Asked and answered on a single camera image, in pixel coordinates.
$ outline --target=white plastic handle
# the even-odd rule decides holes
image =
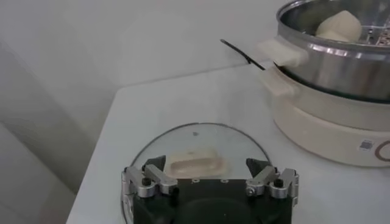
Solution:
[[[260,73],[259,78],[263,85],[275,97],[294,97],[299,90],[295,86],[289,84],[276,70],[277,68],[269,68]]]
[[[297,67],[306,63],[309,58],[307,51],[291,44],[281,36],[264,41],[258,47],[279,66]]]
[[[166,158],[164,173],[172,178],[199,178],[226,173],[227,161],[214,149],[177,152]]]

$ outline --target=metal rim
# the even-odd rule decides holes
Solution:
[[[279,26],[282,26],[284,29],[288,30],[290,32],[289,33],[290,35],[294,35],[297,38],[306,40],[310,43],[322,45],[322,46],[327,46],[327,47],[332,47],[332,48],[337,48],[337,49],[348,49],[348,50],[353,50],[353,51],[358,51],[358,50],[372,51],[373,53],[384,52],[384,51],[388,52],[389,51],[390,47],[387,47],[387,46],[377,46],[377,45],[361,44],[361,43],[347,43],[347,42],[335,41],[335,40],[325,40],[323,38],[315,37],[315,36],[294,30],[281,21],[282,16],[286,12],[288,12],[289,10],[296,8],[296,7],[299,7],[299,6],[306,4],[306,3],[309,3],[309,2],[314,2],[314,1],[319,1],[319,0],[298,0],[298,1],[289,2],[285,5],[283,5],[276,13],[276,19],[278,21]]]
[[[390,100],[384,100],[384,99],[376,99],[376,98],[370,98],[370,97],[364,97],[364,96],[357,96],[353,94],[348,93],[342,93],[340,91],[335,91],[332,89],[324,88],[315,84],[310,83],[309,81],[304,80],[303,78],[299,77],[298,75],[293,74],[292,72],[288,71],[287,69],[277,66],[275,66],[287,77],[291,78],[292,80],[298,82],[299,84],[302,84],[304,86],[307,86],[311,89],[318,90],[323,93],[327,93],[336,97],[342,97],[349,100],[355,100],[359,102],[365,102],[365,103],[380,103],[385,105],[390,105]]]

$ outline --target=black cable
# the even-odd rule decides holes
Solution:
[[[254,64],[256,67],[260,68],[262,71],[265,70],[264,67],[262,67],[259,63],[257,63],[255,60],[253,60],[250,56],[248,56],[247,54],[245,54],[242,50],[238,49],[236,46],[232,45],[231,43],[227,42],[226,40],[224,39],[221,39],[221,42],[226,44],[228,47],[232,48],[233,50],[237,51],[237,53],[241,54],[241,56],[243,56],[246,61],[248,62],[248,64]]]

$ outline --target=stainless steel pot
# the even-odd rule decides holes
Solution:
[[[314,37],[318,25],[348,10],[363,25],[358,43]],[[304,85],[357,100],[390,103],[390,1],[298,0],[277,12],[278,34],[306,50],[302,65],[280,68]]]

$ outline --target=label sticker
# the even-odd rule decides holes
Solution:
[[[358,150],[359,151],[364,151],[364,152],[370,152],[371,149],[374,147],[375,145],[375,142],[374,141],[371,141],[371,140],[368,140],[368,139],[364,139],[361,141],[359,147],[358,147]]]

